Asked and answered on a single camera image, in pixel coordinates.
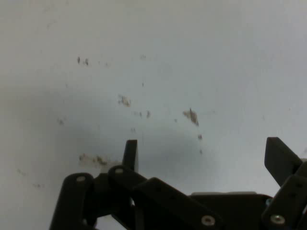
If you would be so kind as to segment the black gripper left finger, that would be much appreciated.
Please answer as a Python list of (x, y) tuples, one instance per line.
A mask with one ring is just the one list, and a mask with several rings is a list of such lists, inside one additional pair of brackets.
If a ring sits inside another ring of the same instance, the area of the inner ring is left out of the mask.
[(157, 178), (137, 172), (138, 143), (128, 140), (122, 163), (93, 177), (67, 176), (50, 224), (52, 230), (94, 230), (111, 215), (128, 230), (220, 230), (222, 218)]

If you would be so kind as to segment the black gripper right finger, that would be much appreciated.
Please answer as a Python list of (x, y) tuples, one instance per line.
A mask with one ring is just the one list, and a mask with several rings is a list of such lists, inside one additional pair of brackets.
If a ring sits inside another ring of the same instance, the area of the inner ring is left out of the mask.
[(307, 228), (307, 162), (299, 158), (281, 139), (266, 141), (264, 164), (280, 186), (262, 213), (268, 230)]

